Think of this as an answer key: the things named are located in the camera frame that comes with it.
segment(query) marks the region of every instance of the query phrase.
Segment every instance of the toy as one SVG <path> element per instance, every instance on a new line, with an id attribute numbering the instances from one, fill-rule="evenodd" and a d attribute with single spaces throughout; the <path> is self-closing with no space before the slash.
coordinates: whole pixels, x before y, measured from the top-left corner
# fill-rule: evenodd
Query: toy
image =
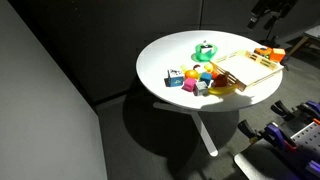
<path id="1" fill-rule="evenodd" d="M 187 78 L 198 79 L 199 73 L 196 70 L 187 70 L 184 76 L 186 77 L 186 79 Z"/>
<path id="2" fill-rule="evenodd" d="M 209 62 L 216 54 L 218 48 L 213 44 L 207 44 L 206 41 L 203 44 L 196 46 L 196 57 L 200 62 Z"/>
<path id="3" fill-rule="evenodd" d="M 211 84 L 211 87 L 225 87 L 228 85 L 228 78 L 224 74 L 219 74 L 214 82 Z"/>
<path id="4" fill-rule="evenodd" d="M 175 87 L 175 86 L 182 86 L 184 75 L 182 71 L 169 69 L 168 70 L 168 80 L 169 80 L 169 86 Z"/>
<path id="5" fill-rule="evenodd" d="M 187 66 L 186 65 L 181 65 L 180 66 L 180 68 L 181 68 L 181 70 L 182 70 L 182 72 L 183 72 L 183 74 L 187 71 Z"/>
<path id="6" fill-rule="evenodd" d="M 216 79 L 219 73 L 217 71 L 212 71 L 211 75 L 212 75 L 212 79 Z"/>
<path id="7" fill-rule="evenodd" d="M 211 78 L 212 78 L 212 74 L 204 72 L 200 77 L 200 81 L 204 81 L 207 84 L 207 86 L 209 86 Z"/>
<path id="8" fill-rule="evenodd" d="M 259 54 L 262 57 L 269 59 L 272 49 L 269 47 L 266 48 L 256 48 L 254 49 L 254 53 Z"/>
<path id="9" fill-rule="evenodd" d="M 207 73 L 211 73 L 213 71 L 213 65 L 211 63 L 208 63 L 204 65 L 204 69 L 207 71 Z"/>
<path id="10" fill-rule="evenodd" d="M 284 49 L 273 48 L 269 59 L 271 61 L 281 62 L 285 55 L 286 52 Z"/>
<path id="11" fill-rule="evenodd" d="M 208 93 L 212 95 L 223 95 L 234 92 L 237 89 L 237 84 L 232 84 L 231 86 L 226 87 L 211 87 L 208 89 Z"/>
<path id="12" fill-rule="evenodd" d="M 208 86 L 204 81 L 197 82 L 194 87 L 194 92 L 196 96 L 207 95 Z"/>
<path id="13" fill-rule="evenodd" d="M 184 81 L 184 85 L 183 85 L 182 89 L 189 91 L 189 92 L 192 92 L 196 82 L 197 82 L 197 80 L 195 80 L 193 78 L 187 78 Z"/>

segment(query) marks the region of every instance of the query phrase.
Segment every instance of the dark wall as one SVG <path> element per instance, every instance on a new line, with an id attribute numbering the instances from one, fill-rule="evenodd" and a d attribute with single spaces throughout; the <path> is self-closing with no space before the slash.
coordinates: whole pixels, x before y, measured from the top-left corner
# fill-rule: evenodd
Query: dark wall
<path id="1" fill-rule="evenodd" d="M 247 29 L 250 11 L 256 3 L 257 0 L 205 0 L 201 29 L 230 32 L 256 41 L 265 39 L 268 31 L 263 26 L 270 14 L 260 18 L 252 31 Z M 275 24 L 270 37 L 277 35 L 281 38 L 313 26 L 320 20 L 319 9 L 319 0 L 298 0 L 288 15 Z"/>
<path id="2" fill-rule="evenodd" d="M 200 26 L 253 40 L 263 39 L 267 33 L 261 27 L 263 20 L 252 32 L 246 28 L 250 10 L 257 2 L 253 0 L 11 2 L 41 29 L 42 33 L 38 34 L 50 44 L 56 61 L 67 69 L 91 104 L 128 90 L 136 76 L 137 56 L 145 46 L 162 36 L 196 30 Z M 320 17 L 319 3 L 318 0 L 300 0 L 274 31 L 287 35 L 313 25 Z"/>

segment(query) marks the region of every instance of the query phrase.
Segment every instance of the blue toy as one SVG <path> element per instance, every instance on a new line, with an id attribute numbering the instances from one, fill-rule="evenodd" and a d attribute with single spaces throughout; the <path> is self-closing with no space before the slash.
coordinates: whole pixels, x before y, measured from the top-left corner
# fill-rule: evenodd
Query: blue toy
<path id="1" fill-rule="evenodd" d="M 184 80 L 184 74 L 182 71 L 169 69 L 168 70 L 168 81 L 170 87 L 182 86 Z"/>
<path id="2" fill-rule="evenodd" d="M 212 78 L 212 74 L 204 72 L 200 77 L 200 81 L 204 81 L 207 84 L 207 86 L 209 86 L 211 78 Z"/>

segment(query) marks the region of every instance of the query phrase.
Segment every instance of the green bowl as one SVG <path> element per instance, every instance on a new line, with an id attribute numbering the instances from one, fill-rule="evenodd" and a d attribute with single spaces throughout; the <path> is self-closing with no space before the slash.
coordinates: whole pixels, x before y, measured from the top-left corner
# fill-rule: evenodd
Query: green bowl
<path id="1" fill-rule="evenodd" d="M 216 52 L 218 50 L 217 46 L 215 46 L 213 44 L 208 44 L 208 45 L 212 46 L 212 52 L 201 53 L 202 44 L 198 44 L 196 46 L 196 58 L 200 62 L 209 62 L 213 58 L 213 56 L 216 54 Z"/>

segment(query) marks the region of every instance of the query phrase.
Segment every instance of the table leg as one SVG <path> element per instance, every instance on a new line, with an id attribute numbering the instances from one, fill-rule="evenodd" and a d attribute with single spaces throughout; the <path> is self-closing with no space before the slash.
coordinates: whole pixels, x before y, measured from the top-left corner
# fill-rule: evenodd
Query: table leg
<path id="1" fill-rule="evenodd" d="M 288 53 L 288 56 L 291 56 L 300 46 L 302 46 L 309 38 L 307 36 L 303 36 L 302 39 L 291 49 Z"/>
<path id="2" fill-rule="evenodd" d="M 201 120 L 201 117 L 199 116 L 199 113 L 197 111 L 187 110 L 187 109 L 179 108 L 179 107 L 171 105 L 171 104 L 160 103 L 160 102 L 153 103 L 153 107 L 157 108 L 157 109 L 162 109 L 162 110 L 173 111 L 173 112 L 191 115 L 193 122 L 195 123 L 209 154 L 211 156 L 218 155 L 218 150 L 217 150 L 216 146 L 214 145 L 214 143 L 213 143 L 213 141 L 212 141 L 206 127 L 204 126 L 204 124 Z"/>
<path id="3" fill-rule="evenodd" d="M 201 117 L 199 116 L 198 112 L 191 112 L 190 115 L 192 116 L 193 122 L 196 124 L 197 129 L 200 133 L 200 136 L 207 147 L 207 150 L 211 156 L 217 156 L 218 150 L 214 145 L 206 127 L 204 126 Z"/>

